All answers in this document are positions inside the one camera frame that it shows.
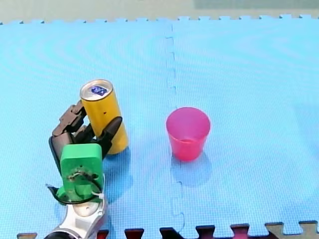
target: blue label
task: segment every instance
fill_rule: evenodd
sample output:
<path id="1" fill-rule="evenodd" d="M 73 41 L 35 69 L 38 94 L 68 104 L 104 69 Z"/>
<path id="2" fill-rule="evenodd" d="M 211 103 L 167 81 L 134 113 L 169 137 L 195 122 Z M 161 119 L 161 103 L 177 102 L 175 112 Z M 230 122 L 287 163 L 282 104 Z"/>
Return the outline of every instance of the blue label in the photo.
<path id="1" fill-rule="evenodd" d="M 91 88 L 91 92 L 93 93 L 93 94 L 97 94 L 97 95 L 99 95 L 99 96 L 103 96 L 104 94 L 106 94 L 107 93 L 107 89 L 104 89 L 104 88 L 102 88 L 102 87 L 100 87 L 100 86 L 93 86 L 92 88 Z"/>

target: red cup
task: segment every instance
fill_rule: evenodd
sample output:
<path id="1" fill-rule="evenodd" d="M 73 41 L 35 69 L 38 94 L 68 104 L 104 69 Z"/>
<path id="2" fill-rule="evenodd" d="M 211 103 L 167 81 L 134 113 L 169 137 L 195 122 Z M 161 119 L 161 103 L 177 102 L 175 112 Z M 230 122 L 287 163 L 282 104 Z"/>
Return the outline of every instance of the red cup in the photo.
<path id="1" fill-rule="evenodd" d="M 199 109 L 183 107 L 168 116 L 166 129 L 173 155 L 181 161 L 192 161 L 203 151 L 210 120 Z"/>

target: can lid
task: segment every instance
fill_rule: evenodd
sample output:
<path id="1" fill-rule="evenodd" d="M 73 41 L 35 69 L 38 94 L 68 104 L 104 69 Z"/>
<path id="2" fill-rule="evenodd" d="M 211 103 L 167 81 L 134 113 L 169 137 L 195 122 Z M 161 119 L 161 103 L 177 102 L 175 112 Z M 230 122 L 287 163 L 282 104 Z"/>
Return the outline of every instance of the can lid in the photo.
<path id="1" fill-rule="evenodd" d="M 80 97 L 85 101 L 98 101 L 113 91 L 113 85 L 107 80 L 93 80 L 82 86 Z"/>

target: cup rim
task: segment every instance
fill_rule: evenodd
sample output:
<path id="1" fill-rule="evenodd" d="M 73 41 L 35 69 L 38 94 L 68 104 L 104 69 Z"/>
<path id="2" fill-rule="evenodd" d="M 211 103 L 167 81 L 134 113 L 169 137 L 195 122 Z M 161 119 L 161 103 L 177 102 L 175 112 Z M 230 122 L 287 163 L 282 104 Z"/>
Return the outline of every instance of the cup rim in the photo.
<path id="1" fill-rule="evenodd" d="M 200 109 L 198 109 L 198 108 L 195 108 L 195 107 L 181 107 L 181 108 L 178 108 L 178 109 L 174 110 L 173 112 L 171 112 L 171 113 L 169 114 L 169 116 L 166 118 L 166 130 L 167 130 L 167 133 L 170 135 L 170 137 L 172 137 L 172 139 L 174 139 L 174 140 L 176 140 L 176 141 L 178 141 L 178 142 L 185 143 L 185 144 L 192 144 L 192 143 L 193 143 L 193 142 L 183 142 L 183 141 L 177 139 L 176 137 L 174 137 L 174 136 L 173 136 L 171 133 L 169 133 L 169 131 L 168 131 L 167 123 L 168 123 L 168 119 L 170 118 L 170 116 L 171 116 L 172 114 L 174 114 L 176 111 L 183 110 L 183 109 L 192 109 L 192 110 L 198 111 L 198 112 L 202 113 L 202 114 L 206 117 L 206 119 L 207 119 L 207 121 L 208 121 L 208 124 L 209 124 L 208 130 L 207 130 L 207 134 L 205 134 L 203 137 L 199 138 L 196 142 L 204 140 L 204 139 L 209 135 L 209 132 L 210 132 L 210 130 L 211 130 L 211 122 L 210 122 L 210 119 L 209 119 L 208 115 L 207 115 L 205 112 L 203 112 L 202 110 L 200 110 Z"/>

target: blue foam mat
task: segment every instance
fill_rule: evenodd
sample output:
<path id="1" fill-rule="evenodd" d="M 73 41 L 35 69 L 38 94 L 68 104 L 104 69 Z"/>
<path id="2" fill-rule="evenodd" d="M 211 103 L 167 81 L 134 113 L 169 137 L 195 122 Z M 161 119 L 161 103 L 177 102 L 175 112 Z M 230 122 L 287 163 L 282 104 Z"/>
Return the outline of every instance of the blue foam mat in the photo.
<path id="1" fill-rule="evenodd" d="M 204 110 L 212 131 L 204 154 L 175 167 L 182 182 L 184 238 L 196 226 L 319 220 L 319 20 L 173 23 L 175 106 Z"/>
<path id="2" fill-rule="evenodd" d="M 1 25 L 0 238 L 43 238 L 62 220 L 47 139 L 95 78 L 114 83 L 130 138 L 104 161 L 109 238 L 183 225 L 185 238 L 204 225 L 227 237 L 233 224 L 257 236 L 273 222 L 295 234 L 318 220 L 319 21 L 262 18 Z M 185 105 L 213 124 L 191 164 L 171 157 L 164 128 Z"/>

